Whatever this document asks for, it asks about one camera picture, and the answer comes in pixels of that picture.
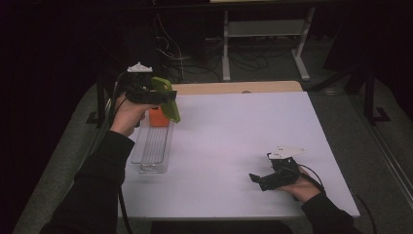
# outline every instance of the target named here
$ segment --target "person's left hand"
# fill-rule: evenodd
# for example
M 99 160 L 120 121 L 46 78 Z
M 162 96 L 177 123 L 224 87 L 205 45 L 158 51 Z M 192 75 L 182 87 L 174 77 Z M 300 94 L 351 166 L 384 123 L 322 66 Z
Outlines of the person's left hand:
M 126 99 L 125 95 L 121 95 L 116 100 L 115 109 L 117 112 L 110 131 L 129 137 L 136 124 L 145 117 L 145 111 L 157 106 L 155 104 L 136 104 Z

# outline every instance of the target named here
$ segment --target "dark background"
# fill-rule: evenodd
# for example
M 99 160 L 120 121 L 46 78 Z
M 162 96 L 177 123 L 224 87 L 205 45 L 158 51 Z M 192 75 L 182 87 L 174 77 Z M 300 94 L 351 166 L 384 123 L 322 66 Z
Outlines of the dark background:
M 105 4 L 112 3 L 0 3 L 0 74 L 6 107 L 1 124 L 5 147 L 0 165 L 0 233 L 12 232 L 77 103 L 98 78 L 104 80 L 110 92 L 117 75 L 138 61 L 152 64 L 155 73 L 165 73 L 161 67 L 163 59 L 154 53 L 155 34 L 159 33 L 153 27 L 154 16 L 85 11 L 85 6 Z M 311 35 L 319 38 L 338 35 L 327 68 L 341 71 L 355 61 L 365 61 L 375 76 L 392 89 L 411 119 L 412 10 L 401 1 L 319 7 L 311 28 Z M 186 45 L 185 53 L 200 59 L 205 55 L 205 37 L 214 35 L 222 22 L 221 13 L 169 13 L 162 17 L 171 37 Z

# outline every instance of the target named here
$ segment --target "gray carpet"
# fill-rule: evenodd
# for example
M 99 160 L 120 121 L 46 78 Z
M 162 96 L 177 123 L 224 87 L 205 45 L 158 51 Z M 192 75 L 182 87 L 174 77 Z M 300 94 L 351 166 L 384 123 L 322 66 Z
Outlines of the gray carpet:
M 293 41 L 280 41 L 279 44 L 271 45 L 270 49 L 266 44 L 262 47 L 265 50 L 255 47 L 254 51 L 250 50 L 243 54 L 232 53 L 233 58 L 243 59 L 243 63 L 230 63 L 232 81 L 297 80 L 303 88 L 308 88 L 334 74 L 322 69 L 331 41 L 310 40 L 306 45 L 303 60 L 312 78 L 309 82 L 302 82 L 299 78 L 288 50 L 292 45 L 294 45 Z M 248 63 L 245 56 L 260 57 Z M 215 56 L 202 64 L 203 68 L 201 68 L 189 65 L 198 65 L 196 61 L 185 60 L 185 81 L 217 82 L 218 76 L 222 74 L 219 62 L 220 56 Z M 372 135 L 371 127 L 359 114 L 362 94 L 355 97 L 345 95 L 343 93 L 345 82 L 346 79 L 343 79 L 321 92 L 310 93 L 332 152 L 349 187 L 371 210 L 378 233 L 411 233 L 413 210 L 394 179 L 381 147 Z M 95 102 L 95 89 L 91 87 L 73 114 L 72 121 L 57 146 L 54 160 L 33 193 L 15 233 L 38 233 L 40 227 L 50 218 L 58 201 L 64 196 L 97 133 L 94 125 L 86 124 L 89 114 L 96 111 Z M 379 123 L 374 131 L 381 133 L 406 174 L 413 177 L 413 157 L 410 156 L 413 151 L 412 122 L 395 104 L 389 90 L 380 83 L 376 85 L 375 103 L 385 108 L 392 121 Z M 63 173 L 57 173 L 56 170 L 62 170 Z M 372 233 L 366 209 L 356 197 L 355 200 L 361 213 L 361 217 L 356 218 L 356 227 L 364 233 Z M 288 220 L 286 223 L 294 233 L 311 233 L 311 227 L 305 219 Z M 131 225 L 134 233 L 150 233 L 151 223 L 148 221 L 132 220 Z M 121 220 L 119 220 L 118 233 L 127 233 Z

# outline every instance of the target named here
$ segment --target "green object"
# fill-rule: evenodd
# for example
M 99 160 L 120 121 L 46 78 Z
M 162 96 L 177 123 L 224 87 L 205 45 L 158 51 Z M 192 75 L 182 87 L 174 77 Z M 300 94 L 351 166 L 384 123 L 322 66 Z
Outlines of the green object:
M 172 85 L 170 84 L 169 80 L 160 77 L 153 77 L 151 81 L 155 91 L 157 92 L 168 93 L 172 91 Z M 162 103 L 161 109 L 165 117 L 167 117 L 173 123 L 179 123 L 180 116 L 175 100 L 169 100 L 167 103 Z

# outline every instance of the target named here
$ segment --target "orange object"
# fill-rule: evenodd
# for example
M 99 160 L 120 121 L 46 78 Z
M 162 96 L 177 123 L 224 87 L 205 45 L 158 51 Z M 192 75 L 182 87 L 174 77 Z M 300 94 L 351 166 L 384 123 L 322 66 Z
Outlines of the orange object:
M 169 119 L 165 117 L 160 107 L 149 109 L 149 124 L 152 127 L 166 127 L 169 125 Z

